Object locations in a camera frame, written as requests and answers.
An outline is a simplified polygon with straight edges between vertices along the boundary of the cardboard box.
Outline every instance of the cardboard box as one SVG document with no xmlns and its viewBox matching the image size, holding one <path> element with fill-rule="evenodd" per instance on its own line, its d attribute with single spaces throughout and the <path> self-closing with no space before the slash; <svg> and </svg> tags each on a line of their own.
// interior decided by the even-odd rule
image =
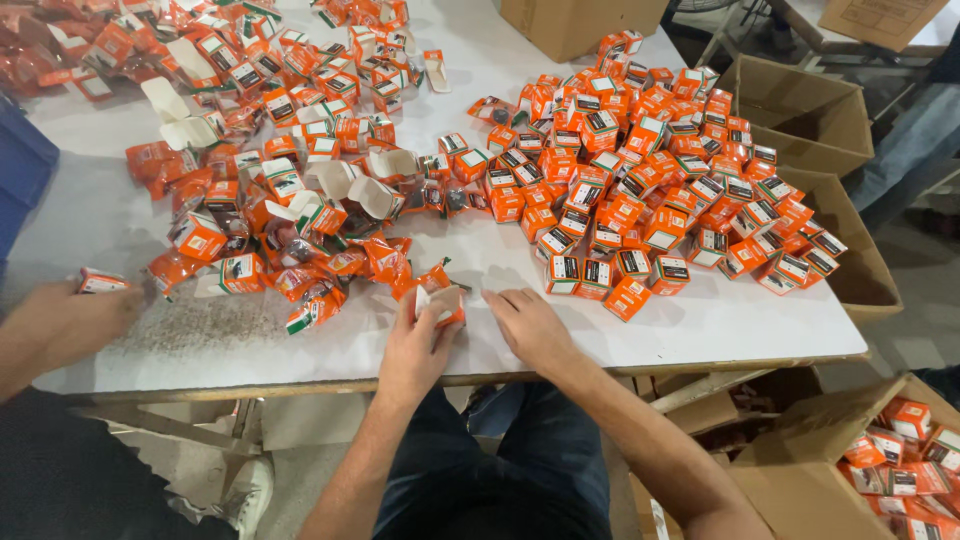
<svg viewBox="0 0 960 540">
<path fill-rule="evenodd" d="M 837 177 L 789 167 L 777 172 L 806 193 L 803 204 L 814 210 L 817 222 L 850 248 L 837 259 L 840 267 L 827 282 L 851 320 L 862 325 L 901 312 L 897 284 Z"/>
<path fill-rule="evenodd" d="M 777 429 L 755 439 L 727 471 L 784 540 L 893 540 L 836 463 L 896 396 L 928 404 L 934 423 L 960 428 L 960 412 L 907 375 L 796 402 L 777 420 Z"/>
<path fill-rule="evenodd" d="M 550 60 L 565 62 L 596 52 L 608 34 L 632 30 L 651 36 L 666 5 L 667 0 L 502 0 L 500 16 Z"/>
<path fill-rule="evenodd" d="M 817 26 L 900 52 L 949 0 L 829 0 Z"/>
<path fill-rule="evenodd" d="M 717 87 L 735 95 L 732 112 L 752 123 L 754 142 L 780 165 L 843 178 L 874 156 L 860 86 L 741 55 Z"/>
</svg>

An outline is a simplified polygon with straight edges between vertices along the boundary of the person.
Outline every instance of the person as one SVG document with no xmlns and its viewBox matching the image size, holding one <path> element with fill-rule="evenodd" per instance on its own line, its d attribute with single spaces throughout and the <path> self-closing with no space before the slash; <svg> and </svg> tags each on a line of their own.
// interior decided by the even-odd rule
<svg viewBox="0 0 960 540">
<path fill-rule="evenodd" d="M 927 76 L 928 86 L 897 118 L 848 195 L 871 232 L 897 217 L 940 179 L 928 167 L 960 149 L 960 26 Z"/>
<path fill-rule="evenodd" d="M 435 386 L 463 324 L 435 331 L 442 308 L 415 320 L 408 294 L 378 390 L 300 540 L 611 538 L 599 430 L 685 538 L 772 539 L 720 465 L 578 349 L 537 292 L 483 298 L 510 349 L 546 380 L 522 383 L 496 455 Z"/>
<path fill-rule="evenodd" d="M 0 325 L 0 538 L 253 540 L 273 490 L 270 462 L 245 463 L 223 502 L 198 508 L 168 491 L 106 423 L 30 386 L 123 335 L 143 288 L 76 294 L 35 289 Z"/>
</svg>

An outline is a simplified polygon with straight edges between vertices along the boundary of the left hand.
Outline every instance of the left hand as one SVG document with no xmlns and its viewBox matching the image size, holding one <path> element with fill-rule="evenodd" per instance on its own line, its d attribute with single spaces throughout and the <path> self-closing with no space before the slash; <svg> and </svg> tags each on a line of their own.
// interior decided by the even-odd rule
<svg viewBox="0 0 960 540">
<path fill-rule="evenodd" d="M 453 337 L 464 327 L 464 323 L 447 325 L 440 329 L 434 341 L 434 328 L 444 308 L 437 304 L 428 306 L 415 323 L 416 297 L 417 288 L 414 287 L 400 299 L 394 330 L 387 338 L 387 349 L 380 364 L 380 384 L 376 393 L 377 397 L 382 396 L 410 412 L 416 410 L 444 373 Z"/>
</svg>

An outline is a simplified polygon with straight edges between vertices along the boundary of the open cardboard box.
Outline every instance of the open cardboard box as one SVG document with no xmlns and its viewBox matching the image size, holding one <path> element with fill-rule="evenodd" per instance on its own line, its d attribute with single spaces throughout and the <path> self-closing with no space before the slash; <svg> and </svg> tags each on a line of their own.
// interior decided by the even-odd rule
<svg viewBox="0 0 960 540">
<path fill-rule="evenodd" d="M 850 248 L 837 258 L 840 268 L 827 282 L 851 320 L 862 325 L 903 311 L 897 284 L 836 175 L 789 167 L 777 173 L 806 192 L 803 203 L 814 210 L 814 221 Z"/>
<path fill-rule="evenodd" d="M 874 156 L 858 85 L 740 55 L 716 86 L 733 92 L 732 114 L 779 164 L 843 178 Z"/>
<path fill-rule="evenodd" d="M 894 540 L 836 463 L 896 396 L 929 405 L 934 426 L 960 429 L 960 412 L 906 375 L 795 403 L 727 470 L 780 538 Z"/>
</svg>

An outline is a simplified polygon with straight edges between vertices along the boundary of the hand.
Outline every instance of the hand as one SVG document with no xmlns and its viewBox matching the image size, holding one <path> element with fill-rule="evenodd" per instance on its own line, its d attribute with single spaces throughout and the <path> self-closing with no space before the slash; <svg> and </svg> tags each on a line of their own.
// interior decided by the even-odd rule
<svg viewBox="0 0 960 540">
<path fill-rule="evenodd" d="M 394 330 L 387 338 L 387 349 L 380 364 L 380 384 L 377 397 L 406 407 L 411 413 L 437 383 L 446 369 L 446 360 L 453 346 L 453 337 L 464 323 L 452 323 L 440 330 L 434 342 L 437 319 L 444 312 L 440 304 L 431 304 L 414 322 L 414 302 L 417 288 L 413 287 L 400 299 Z"/>
<path fill-rule="evenodd" d="M 139 316 L 143 287 L 76 294 L 73 281 L 38 286 L 11 312 L 0 331 L 13 350 L 2 355 L 29 359 L 50 371 L 94 355 Z"/>
<path fill-rule="evenodd" d="M 533 289 L 482 294 L 510 350 L 547 379 L 563 373 L 571 361 L 586 358 L 553 307 Z"/>
</svg>

